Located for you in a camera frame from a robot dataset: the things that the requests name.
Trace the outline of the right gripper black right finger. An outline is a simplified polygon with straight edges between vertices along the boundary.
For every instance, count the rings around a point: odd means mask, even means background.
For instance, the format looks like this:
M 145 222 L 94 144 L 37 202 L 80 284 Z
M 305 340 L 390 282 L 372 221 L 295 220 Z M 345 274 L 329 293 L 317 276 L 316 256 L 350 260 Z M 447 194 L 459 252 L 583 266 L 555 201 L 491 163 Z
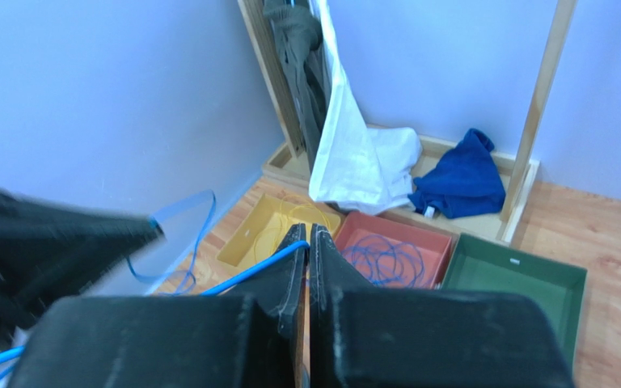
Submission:
M 547 316 L 528 297 L 382 288 L 310 231 L 313 387 L 572 387 Z

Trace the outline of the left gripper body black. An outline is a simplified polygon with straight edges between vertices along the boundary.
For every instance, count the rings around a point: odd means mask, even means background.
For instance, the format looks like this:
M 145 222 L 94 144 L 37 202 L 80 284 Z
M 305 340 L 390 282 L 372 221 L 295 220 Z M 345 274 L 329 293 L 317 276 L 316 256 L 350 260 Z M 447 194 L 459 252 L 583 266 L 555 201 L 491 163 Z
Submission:
M 163 236 L 147 216 L 87 213 L 0 191 L 0 347 Z

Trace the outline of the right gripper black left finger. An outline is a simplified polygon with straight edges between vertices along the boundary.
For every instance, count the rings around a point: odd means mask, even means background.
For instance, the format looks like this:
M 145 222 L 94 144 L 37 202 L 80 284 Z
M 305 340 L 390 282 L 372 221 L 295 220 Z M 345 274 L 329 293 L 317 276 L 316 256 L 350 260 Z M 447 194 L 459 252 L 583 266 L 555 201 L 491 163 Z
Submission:
M 217 296 L 66 297 L 10 387 L 293 387 L 306 252 Z

